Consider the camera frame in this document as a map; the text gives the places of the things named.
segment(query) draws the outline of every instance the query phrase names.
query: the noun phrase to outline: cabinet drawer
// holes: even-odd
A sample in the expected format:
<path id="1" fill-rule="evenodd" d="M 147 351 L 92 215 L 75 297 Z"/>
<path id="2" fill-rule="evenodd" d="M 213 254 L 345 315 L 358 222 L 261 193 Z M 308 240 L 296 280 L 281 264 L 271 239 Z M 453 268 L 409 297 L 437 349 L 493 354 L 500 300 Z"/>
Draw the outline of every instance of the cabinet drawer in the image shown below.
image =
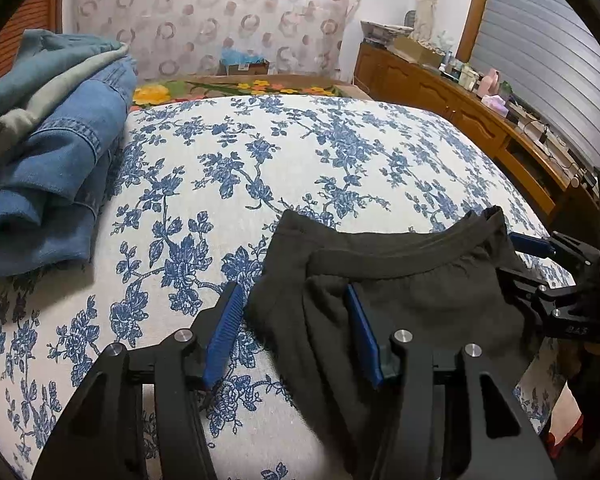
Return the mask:
<path id="1" fill-rule="evenodd" d="M 469 137 L 489 158 L 493 158 L 508 134 L 505 129 L 488 116 L 480 104 L 459 100 L 451 111 L 451 122 Z"/>
<path id="2" fill-rule="evenodd" d="M 539 208 L 539 212 L 543 213 L 539 216 L 541 216 L 541 218 L 542 216 L 545 218 L 549 216 L 549 213 L 551 213 L 555 207 L 555 202 L 551 199 L 547 190 L 538 184 L 520 161 L 507 150 L 500 150 L 496 160 L 507 169 L 505 173 L 508 173 L 507 176 L 512 180 L 514 186 L 516 186 L 523 195 L 527 195 L 525 196 L 525 199 L 530 204 L 533 202 L 536 203 L 536 207 L 533 209 Z"/>
<path id="3" fill-rule="evenodd" d="M 424 70 L 419 72 L 412 106 L 428 110 L 449 120 L 451 110 L 456 107 L 458 98 L 452 91 L 446 89 L 435 76 L 429 75 Z"/>

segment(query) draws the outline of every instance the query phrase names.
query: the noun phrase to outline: blue floral pattern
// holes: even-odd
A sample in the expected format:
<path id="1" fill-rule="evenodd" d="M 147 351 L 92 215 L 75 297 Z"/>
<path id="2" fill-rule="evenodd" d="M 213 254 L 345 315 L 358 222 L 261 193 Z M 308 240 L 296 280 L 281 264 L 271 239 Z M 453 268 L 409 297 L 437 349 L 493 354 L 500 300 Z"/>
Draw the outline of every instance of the blue floral pattern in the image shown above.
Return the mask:
<path id="1" fill-rule="evenodd" d="M 349 232 L 436 232 L 497 204 L 512 230 L 546 234 L 449 122 L 342 98 L 268 94 L 134 112 L 107 198 L 90 264 L 0 283 L 0 450 L 23 478 L 100 350 L 111 341 L 160 342 L 213 306 L 229 280 L 248 294 L 287 208 Z M 525 259 L 552 286 L 573 283 L 559 266 Z M 556 352 L 545 341 L 514 391 L 536 430 L 564 384 Z M 143 397 L 144 453 L 158 479 L 151 388 Z M 348 478 L 247 326 L 199 402 L 219 478 Z M 275 460 L 246 460 L 263 447 Z"/>

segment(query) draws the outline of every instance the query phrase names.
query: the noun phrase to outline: wooden window frame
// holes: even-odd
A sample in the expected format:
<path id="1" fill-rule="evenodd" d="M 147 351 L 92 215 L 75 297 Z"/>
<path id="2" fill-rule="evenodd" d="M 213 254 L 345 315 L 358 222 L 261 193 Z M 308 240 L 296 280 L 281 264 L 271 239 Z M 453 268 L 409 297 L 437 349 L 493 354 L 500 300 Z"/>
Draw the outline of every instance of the wooden window frame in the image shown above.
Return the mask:
<path id="1" fill-rule="evenodd" d="M 456 58 L 462 62 L 466 63 L 471 59 L 471 53 L 474 50 L 478 31 L 480 31 L 480 24 L 482 23 L 482 16 L 486 4 L 487 0 L 471 0 L 469 13 L 466 17 L 466 23 L 464 24 L 464 31 L 462 32 L 462 38 L 460 38 L 458 51 L 456 52 Z"/>

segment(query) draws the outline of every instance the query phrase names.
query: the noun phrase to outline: cardboard box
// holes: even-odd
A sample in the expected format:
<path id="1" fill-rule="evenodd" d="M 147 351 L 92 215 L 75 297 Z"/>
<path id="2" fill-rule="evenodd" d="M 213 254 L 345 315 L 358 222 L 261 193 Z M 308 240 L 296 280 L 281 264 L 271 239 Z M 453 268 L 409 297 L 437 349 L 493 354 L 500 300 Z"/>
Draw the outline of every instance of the cardboard box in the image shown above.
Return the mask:
<path id="1" fill-rule="evenodd" d="M 414 63 L 430 65 L 434 68 L 440 66 L 444 57 L 442 54 L 429 50 L 407 36 L 397 36 L 394 39 L 394 49 L 406 54 Z"/>
<path id="2" fill-rule="evenodd" d="M 218 75 L 267 75 L 268 73 L 269 61 L 229 66 L 221 62 L 218 68 Z"/>

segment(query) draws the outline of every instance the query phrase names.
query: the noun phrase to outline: flower pattern blanket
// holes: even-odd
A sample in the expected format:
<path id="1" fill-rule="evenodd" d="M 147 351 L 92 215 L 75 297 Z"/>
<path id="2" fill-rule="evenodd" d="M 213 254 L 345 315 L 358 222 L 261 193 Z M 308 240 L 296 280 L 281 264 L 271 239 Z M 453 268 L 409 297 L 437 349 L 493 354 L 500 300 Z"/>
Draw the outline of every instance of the flower pattern blanket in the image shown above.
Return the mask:
<path id="1" fill-rule="evenodd" d="M 277 94 L 167 104 L 129 115 L 118 155 L 93 261 L 0 282 L 0 452 L 23 478 L 100 351 L 189 326 L 228 280 L 248 292 L 286 208 L 347 232 L 432 232 L 497 204 L 510 229 L 546 234 L 461 132 L 398 105 Z M 573 283 L 526 260 L 552 286 Z M 536 430 L 564 384 L 556 352 L 546 340 L 514 391 Z M 247 326 L 201 413 L 218 478 L 348 478 Z M 157 480 L 150 389 L 143 424 Z"/>

